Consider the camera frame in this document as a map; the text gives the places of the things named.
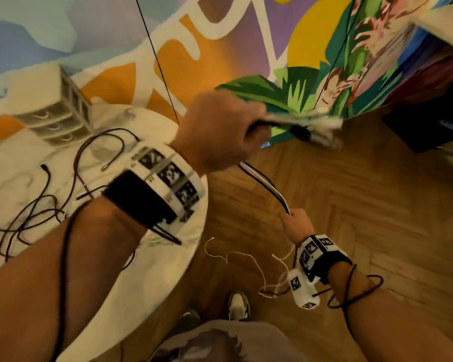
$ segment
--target wooden floor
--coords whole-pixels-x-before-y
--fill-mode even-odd
[[[453,167],[440,152],[415,155],[377,117],[346,122],[345,147],[332,152],[296,140],[263,149],[250,161],[302,207],[318,233],[329,235],[366,273],[413,312],[453,340]],[[276,283],[284,271],[271,254],[290,244],[278,202],[234,168],[209,176],[210,207],[202,243],[173,293],[123,341],[123,361],[147,360],[186,307],[206,319],[222,316],[229,292],[245,291],[256,320],[282,330],[301,351],[325,361],[365,360],[344,325],[342,312],[323,304],[306,311],[290,293],[258,295],[263,284],[253,260],[233,254],[229,264],[205,255],[252,254]],[[120,361],[115,347],[98,360]]]

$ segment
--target wall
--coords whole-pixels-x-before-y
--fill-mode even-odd
[[[274,110],[325,106],[349,118],[403,80],[397,67],[424,38],[410,17],[449,2],[138,0],[140,13],[136,0],[0,0],[0,139],[20,129],[6,116],[6,72],[49,60],[90,101],[179,122],[196,94],[218,86]],[[287,137],[274,133],[272,142]]]

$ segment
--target hand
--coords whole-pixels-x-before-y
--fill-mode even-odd
[[[285,212],[281,213],[280,219],[290,241],[296,246],[300,246],[306,237],[315,235],[314,226],[302,208],[293,208],[290,212],[292,215]]]
[[[246,160],[270,139],[270,127],[248,127],[267,114],[265,104],[245,102],[229,90],[196,97],[170,146],[202,176]]]

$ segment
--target mural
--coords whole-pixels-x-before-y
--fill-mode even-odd
[[[270,110],[327,107],[350,118],[405,79],[426,37],[411,17],[452,1],[0,0],[0,139],[21,128],[7,116],[7,74],[51,60],[92,103],[147,107],[179,123],[213,88]]]

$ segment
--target gray t-shirt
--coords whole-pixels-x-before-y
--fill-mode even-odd
[[[276,327],[258,322],[213,320],[163,342],[151,362],[308,361]]]

